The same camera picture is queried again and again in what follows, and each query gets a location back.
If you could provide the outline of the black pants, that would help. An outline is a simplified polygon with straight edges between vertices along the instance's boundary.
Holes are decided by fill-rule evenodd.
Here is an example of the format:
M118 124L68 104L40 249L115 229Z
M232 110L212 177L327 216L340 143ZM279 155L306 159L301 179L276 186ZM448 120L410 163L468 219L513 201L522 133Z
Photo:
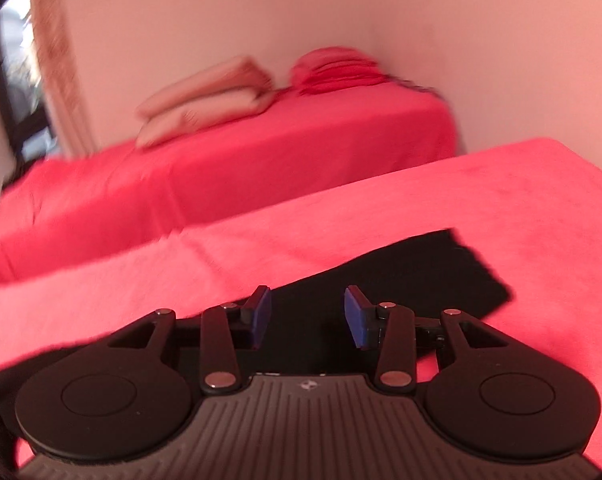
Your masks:
M400 240L271 289L272 314L259 348L251 346L240 322L246 298L190 318L155 312L89 344L39 353L0 370L0 479L15 477L16 446L24 436L15 415L17 394L30 378L56 364L66 367L67 379L52 382L51 389L78 401L110 445L126 448L174 434L208 392L198 361L202 339L210 341L214 361L226 350L235 352L239 384L257 372L371 372L376 348L357 348L344 316L344 292L351 285L377 306L379 339L391 302L420 318L435 318L447 307L482 318L510 297L474 253L444 230Z

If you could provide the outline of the lower pink pillow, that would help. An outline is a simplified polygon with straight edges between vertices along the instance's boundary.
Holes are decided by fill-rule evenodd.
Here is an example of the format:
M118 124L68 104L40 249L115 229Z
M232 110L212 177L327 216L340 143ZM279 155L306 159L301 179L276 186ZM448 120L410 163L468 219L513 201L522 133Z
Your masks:
M276 96L276 91L241 88L192 99L148 119L136 137L135 148L153 148L184 134L259 115Z

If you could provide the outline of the pink pillow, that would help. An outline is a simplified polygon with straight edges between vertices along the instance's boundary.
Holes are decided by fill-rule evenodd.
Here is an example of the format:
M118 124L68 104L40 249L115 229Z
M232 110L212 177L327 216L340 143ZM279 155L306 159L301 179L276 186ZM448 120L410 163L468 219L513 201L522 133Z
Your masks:
M184 134L259 115L276 96L276 91L241 88L192 99L148 119L136 137L135 148L153 148Z
M235 56L168 84L141 102L135 114L150 119L189 100L240 88L269 91L273 89L273 77L252 56Z

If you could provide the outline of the near bed red blanket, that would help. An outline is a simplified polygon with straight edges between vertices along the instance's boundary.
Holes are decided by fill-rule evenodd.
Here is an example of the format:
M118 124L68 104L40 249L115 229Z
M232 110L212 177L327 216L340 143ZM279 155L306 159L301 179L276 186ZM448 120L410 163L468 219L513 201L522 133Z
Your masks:
M488 322L575 367L602 400L602 170L546 139L355 182L0 287L0 368L151 310L191 315L445 228L514 293ZM587 453L602 466L602 414Z

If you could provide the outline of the far bed red sheet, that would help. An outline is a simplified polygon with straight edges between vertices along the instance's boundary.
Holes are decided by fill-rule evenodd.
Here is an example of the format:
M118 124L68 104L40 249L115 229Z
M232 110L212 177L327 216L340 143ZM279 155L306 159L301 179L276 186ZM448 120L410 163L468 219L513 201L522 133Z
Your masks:
M0 197L0 284L453 157L450 107L397 82L305 96L148 150L44 159Z

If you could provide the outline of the upper pink pillow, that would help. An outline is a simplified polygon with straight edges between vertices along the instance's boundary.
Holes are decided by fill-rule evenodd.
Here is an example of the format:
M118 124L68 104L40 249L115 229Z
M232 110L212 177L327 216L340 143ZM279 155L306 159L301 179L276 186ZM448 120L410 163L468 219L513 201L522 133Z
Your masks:
M135 114L150 119L189 100L240 88L269 91L273 89L273 77L252 56L235 56L168 84L141 102Z

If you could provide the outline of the folded red blanket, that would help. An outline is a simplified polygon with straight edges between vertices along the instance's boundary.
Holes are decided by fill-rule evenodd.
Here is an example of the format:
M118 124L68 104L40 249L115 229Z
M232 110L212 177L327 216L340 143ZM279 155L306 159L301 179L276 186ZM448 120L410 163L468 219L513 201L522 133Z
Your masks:
M289 74L292 88L302 94L320 94L374 86L388 77L378 62L353 48L327 47L303 54Z

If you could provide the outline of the dark framed window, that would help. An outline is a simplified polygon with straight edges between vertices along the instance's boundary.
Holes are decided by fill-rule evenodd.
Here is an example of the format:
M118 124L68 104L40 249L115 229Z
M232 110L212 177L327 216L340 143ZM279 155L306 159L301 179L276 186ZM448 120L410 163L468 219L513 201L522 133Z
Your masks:
M18 162L57 152L34 48L30 0L0 0L0 116Z

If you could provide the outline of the pink lace curtain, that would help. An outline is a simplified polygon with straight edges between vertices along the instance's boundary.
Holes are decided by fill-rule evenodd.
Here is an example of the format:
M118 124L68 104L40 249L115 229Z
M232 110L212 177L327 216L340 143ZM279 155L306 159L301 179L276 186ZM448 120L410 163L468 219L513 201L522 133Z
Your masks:
M45 108L62 153L70 158L97 152L83 99L65 0L30 0L31 23Z

